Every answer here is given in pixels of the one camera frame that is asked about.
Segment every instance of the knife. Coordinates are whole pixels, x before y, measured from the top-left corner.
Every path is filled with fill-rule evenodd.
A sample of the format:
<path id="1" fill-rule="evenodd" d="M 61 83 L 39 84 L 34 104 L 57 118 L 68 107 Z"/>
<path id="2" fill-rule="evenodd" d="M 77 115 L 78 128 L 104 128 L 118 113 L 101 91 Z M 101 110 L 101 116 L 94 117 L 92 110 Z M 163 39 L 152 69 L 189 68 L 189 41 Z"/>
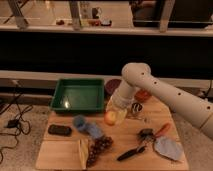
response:
<path id="1" fill-rule="evenodd" d="M 142 146 L 142 147 L 139 147 L 139 148 L 134 148 L 134 149 L 131 149 L 127 152 L 125 152 L 124 154 L 122 154 L 121 156 L 119 156 L 117 158 L 118 161 L 122 161 L 124 159 L 127 159 L 131 156 L 134 156 L 136 154 L 139 154 L 139 153 L 142 153 L 144 150 L 145 150 L 146 146 Z"/>

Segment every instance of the green tray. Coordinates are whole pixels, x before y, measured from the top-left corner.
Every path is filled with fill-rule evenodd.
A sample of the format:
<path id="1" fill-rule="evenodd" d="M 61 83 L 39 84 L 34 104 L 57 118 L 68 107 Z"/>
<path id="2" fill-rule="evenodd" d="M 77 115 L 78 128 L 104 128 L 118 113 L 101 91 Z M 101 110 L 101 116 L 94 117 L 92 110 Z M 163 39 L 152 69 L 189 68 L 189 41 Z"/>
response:
<path id="1" fill-rule="evenodd" d="M 93 113 L 104 110 L 103 79 L 60 79 L 51 109 L 57 113 Z"/>

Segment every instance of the yellow object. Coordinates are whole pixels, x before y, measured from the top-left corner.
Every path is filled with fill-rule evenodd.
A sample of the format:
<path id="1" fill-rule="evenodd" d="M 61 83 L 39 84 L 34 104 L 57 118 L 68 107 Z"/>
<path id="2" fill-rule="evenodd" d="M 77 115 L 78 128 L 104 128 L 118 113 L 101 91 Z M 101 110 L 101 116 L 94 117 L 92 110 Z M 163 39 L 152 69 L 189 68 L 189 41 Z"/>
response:
<path id="1" fill-rule="evenodd" d="M 79 157 L 80 157 L 81 166 L 83 170 L 86 170 L 86 167 L 87 167 L 87 159 L 89 155 L 88 145 L 89 145 L 88 139 L 80 139 L 78 141 Z"/>

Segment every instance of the floor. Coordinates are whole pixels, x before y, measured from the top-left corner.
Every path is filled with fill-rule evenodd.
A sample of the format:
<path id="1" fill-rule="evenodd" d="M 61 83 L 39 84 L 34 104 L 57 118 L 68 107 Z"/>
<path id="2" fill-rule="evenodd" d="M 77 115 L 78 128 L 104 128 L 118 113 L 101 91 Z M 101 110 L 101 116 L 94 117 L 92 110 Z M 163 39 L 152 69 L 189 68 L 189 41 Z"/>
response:
<path id="1" fill-rule="evenodd" d="M 18 112 L 17 106 L 13 105 L 7 112 L 0 116 L 0 132 L 5 132 L 5 125 L 9 119 Z M 3 151 L 4 161 L 0 165 L 3 171 L 36 171 L 35 162 L 42 142 L 50 109 L 48 105 L 34 105 L 32 111 L 24 115 L 24 119 L 31 124 L 29 135 L 19 136 L 20 143 L 13 149 Z M 178 114 L 172 114 L 186 158 L 189 163 L 190 171 L 212 171 L 213 170 L 213 141 L 193 128 L 188 122 Z M 0 144 L 12 145 L 14 139 L 1 137 Z"/>

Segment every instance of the red object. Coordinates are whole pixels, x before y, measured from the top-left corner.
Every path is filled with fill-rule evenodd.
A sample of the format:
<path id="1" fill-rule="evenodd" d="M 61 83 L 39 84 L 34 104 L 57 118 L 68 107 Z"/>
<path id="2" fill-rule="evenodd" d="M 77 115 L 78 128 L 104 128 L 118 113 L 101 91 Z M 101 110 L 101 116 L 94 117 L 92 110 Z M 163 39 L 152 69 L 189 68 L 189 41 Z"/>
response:
<path id="1" fill-rule="evenodd" d="M 140 103 L 143 103 L 143 102 L 145 102 L 146 100 L 148 100 L 150 97 L 151 97 L 152 95 L 148 92 L 148 91 L 145 91 L 145 90 L 139 90 L 136 94 L 135 94 L 135 96 L 134 96 L 134 98 L 135 98 L 135 100 L 137 100 L 138 102 L 140 102 Z"/>
<path id="2" fill-rule="evenodd" d="M 166 134 L 166 132 L 170 129 L 171 124 L 166 123 L 162 126 L 162 128 L 155 133 L 155 138 L 161 137 Z"/>
<path id="3" fill-rule="evenodd" d="M 109 80 L 105 84 L 105 91 L 107 92 L 107 94 L 112 95 L 113 92 L 115 91 L 115 89 L 118 88 L 118 86 L 120 85 L 120 83 L 121 83 L 120 79 Z"/>

